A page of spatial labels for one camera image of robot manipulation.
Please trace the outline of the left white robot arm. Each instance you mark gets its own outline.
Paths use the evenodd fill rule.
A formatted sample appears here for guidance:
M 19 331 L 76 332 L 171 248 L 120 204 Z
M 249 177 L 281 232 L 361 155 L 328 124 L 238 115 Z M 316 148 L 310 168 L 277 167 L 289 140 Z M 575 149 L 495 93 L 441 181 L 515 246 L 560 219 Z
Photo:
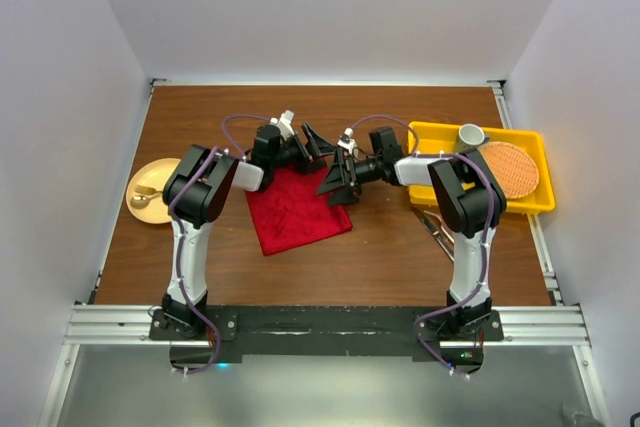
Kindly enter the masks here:
M 218 148 L 189 147 L 162 192 L 174 235 L 171 280 L 162 305 L 165 310 L 180 307 L 171 325 L 183 338 L 196 339 L 207 327 L 207 315 L 198 308 L 207 298 L 209 236 L 231 188 L 262 192 L 273 182 L 278 168 L 311 173 L 324 167 L 324 158 L 334 150 L 308 123 L 302 124 L 300 134 L 286 133 L 273 123 L 260 126 L 252 148 L 241 158 Z

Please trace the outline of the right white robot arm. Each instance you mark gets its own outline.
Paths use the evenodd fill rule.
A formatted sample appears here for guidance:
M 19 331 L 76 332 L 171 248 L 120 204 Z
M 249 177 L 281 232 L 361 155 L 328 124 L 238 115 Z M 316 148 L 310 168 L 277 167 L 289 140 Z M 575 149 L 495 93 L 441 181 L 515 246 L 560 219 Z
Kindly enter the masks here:
M 393 186 L 427 186 L 434 190 L 444 224 L 453 233 L 454 270 L 448 304 L 457 308 L 445 316 L 448 333 L 469 339 L 481 327 L 474 309 L 490 303 L 489 259 L 506 197 L 476 149 L 462 153 L 406 154 L 391 127 L 369 133 L 373 155 L 358 160 L 353 131 L 337 142 L 333 164 L 317 193 L 331 205 L 351 205 L 362 186 L 383 181 Z

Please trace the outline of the red cloth napkin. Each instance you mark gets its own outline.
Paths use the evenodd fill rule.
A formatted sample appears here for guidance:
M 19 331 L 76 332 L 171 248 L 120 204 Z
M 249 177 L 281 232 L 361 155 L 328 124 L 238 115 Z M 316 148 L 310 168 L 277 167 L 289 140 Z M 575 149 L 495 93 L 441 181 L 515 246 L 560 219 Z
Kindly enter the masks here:
M 280 168 L 265 191 L 245 194 L 265 256 L 352 230 L 345 208 L 331 206 L 326 195 L 316 193 L 327 173 L 326 167 L 306 175 L 292 168 Z

